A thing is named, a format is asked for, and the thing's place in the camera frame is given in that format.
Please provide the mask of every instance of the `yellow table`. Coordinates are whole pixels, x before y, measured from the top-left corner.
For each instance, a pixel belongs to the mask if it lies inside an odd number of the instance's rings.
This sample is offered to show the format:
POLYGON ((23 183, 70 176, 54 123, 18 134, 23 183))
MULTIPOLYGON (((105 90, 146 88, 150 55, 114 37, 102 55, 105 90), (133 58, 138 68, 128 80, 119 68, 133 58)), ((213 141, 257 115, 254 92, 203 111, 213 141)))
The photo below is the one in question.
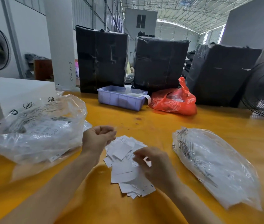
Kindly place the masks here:
MULTIPOLYGON (((170 156, 181 180, 225 223, 263 224, 264 211, 245 204, 229 211, 213 198, 203 185, 180 162, 171 149, 171 134, 181 126, 213 131, 257 169, 261 181, 264 209, 264 119, 254 119, 244 109, 199 106, 198 114, 185 117, 143 106, 140 112, 98 103, 97 95, 74 93, 86 103, 87 120, 93 125, 116 126, 118 135, 133 136, 146 145, 158 146, 170 156)), ((8 183, 14 164, 0 156, 0 219, 43 186, 77 154, 38 175, 8 183)), ((161 192, 132 200, 121 194, 118 184, 110 184, 111 170, 101 162, 88 175, 57 223, 186 223, 175 205, 161 192)))

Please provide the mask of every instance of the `white box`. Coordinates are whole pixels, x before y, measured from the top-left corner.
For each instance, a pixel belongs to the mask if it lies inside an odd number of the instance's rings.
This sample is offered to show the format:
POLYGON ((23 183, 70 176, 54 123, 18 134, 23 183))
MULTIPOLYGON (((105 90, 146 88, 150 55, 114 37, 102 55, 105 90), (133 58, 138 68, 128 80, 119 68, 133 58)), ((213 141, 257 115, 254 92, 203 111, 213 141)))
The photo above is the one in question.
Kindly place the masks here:
POLYGON ((0 120, 39 98, 56 99, 54 82, 0 78, 0 120))

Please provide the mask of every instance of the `pile of paper tags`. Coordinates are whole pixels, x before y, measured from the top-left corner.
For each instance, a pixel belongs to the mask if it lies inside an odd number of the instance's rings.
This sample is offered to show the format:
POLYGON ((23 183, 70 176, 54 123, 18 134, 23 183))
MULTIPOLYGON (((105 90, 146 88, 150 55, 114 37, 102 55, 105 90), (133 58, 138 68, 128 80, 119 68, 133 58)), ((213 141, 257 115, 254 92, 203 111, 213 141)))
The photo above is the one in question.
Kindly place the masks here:
POLYGON ((146 179, 144 173, 133 161, 133 152, 147 147, 142 142, 127 137, 126 135, 117 137, 106 146, 106 158, 104 162, 108 167, 112 166, 111 183, 118 183, 122 193, 135 199, 137 196, 146 196, 156 189, 146 179))

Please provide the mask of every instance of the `purple plastic bin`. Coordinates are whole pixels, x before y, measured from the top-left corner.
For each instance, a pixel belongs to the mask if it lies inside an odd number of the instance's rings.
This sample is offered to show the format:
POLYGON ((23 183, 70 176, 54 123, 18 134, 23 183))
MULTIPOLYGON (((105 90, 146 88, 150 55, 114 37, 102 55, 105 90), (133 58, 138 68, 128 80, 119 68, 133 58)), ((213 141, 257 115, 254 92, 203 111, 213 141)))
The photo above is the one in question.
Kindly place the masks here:
POLYGON ((134 111, 139 111, 145 103, 145 97, 136 98, 125 94, 112 92, 125 89, 125 87, 120 86, 105 86, 100 89, 97 89, 99 93, 99 102, 102 104, 113 105, 126 109, 131 109, 134 111))

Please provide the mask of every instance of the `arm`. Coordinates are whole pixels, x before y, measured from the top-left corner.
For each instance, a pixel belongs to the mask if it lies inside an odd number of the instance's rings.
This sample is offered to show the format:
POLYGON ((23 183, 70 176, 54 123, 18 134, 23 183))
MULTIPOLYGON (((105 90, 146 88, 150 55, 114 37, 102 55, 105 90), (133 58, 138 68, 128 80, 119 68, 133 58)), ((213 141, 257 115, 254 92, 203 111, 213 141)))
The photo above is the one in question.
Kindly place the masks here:
POLYGON ((53 223, 73 197, 92 168, 97 165, 105 146, 115 139, 112 127, 94 127, 83 133, 81 154, 39 191, 0 220, 0 224, 53 223))
POLYGON ((134 155, 134 161, 140 165, 146 178, 174 202, 189 224, 222 224, 195 192, 179 180, 167 153, 155 147, 145 147, 135 151, 134 155), (152 162, 151 167, 143 160, 145 157, 152 162))

